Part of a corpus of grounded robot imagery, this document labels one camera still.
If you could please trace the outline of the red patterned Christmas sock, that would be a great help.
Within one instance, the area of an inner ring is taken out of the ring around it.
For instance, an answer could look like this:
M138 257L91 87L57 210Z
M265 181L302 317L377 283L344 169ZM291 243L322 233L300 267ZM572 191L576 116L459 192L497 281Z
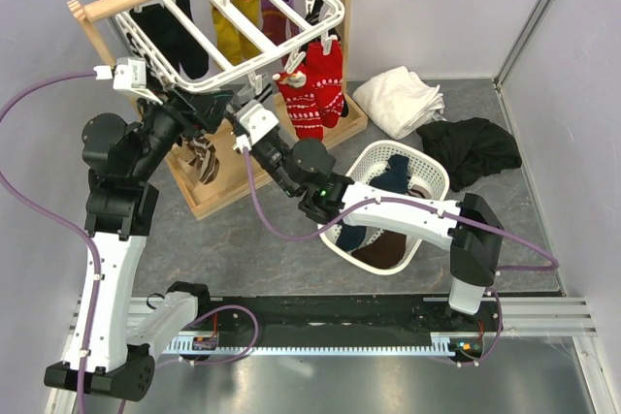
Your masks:
M343 53L338 41L331 43L329 53L323 53L320 42L308 45L306 67L321 122L326 128L337 126L343 116Z

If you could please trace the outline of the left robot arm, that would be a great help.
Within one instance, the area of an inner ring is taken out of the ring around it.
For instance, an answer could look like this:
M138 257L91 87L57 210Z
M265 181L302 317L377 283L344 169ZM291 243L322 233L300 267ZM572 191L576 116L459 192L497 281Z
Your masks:
M169 90L159 103L140 99L136 122L101 113L84 125L89 195L80 230L88 250L82 305L69 350L46 369L46 386L139 401L151 385L156 360L178 332L187 326L202 330L212 321L208 287L176 282L145 321L133 331L127 328L134 278L159 196L149 179L181 139L215 133L232 98L230 90Z

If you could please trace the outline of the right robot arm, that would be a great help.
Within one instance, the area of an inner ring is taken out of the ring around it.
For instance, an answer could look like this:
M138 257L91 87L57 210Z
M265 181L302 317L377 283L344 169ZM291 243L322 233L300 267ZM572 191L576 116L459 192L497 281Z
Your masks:
M468 193L462 201L416 199L355 181L335 172L335 158L315 139L288 144L276 115L260 102L230 104L225 117L236 136L234 148L248 164L257 162L321 230L344 223L412 236L449 254L452 275L444 318L468 329L495 279L504 227L488 203Z

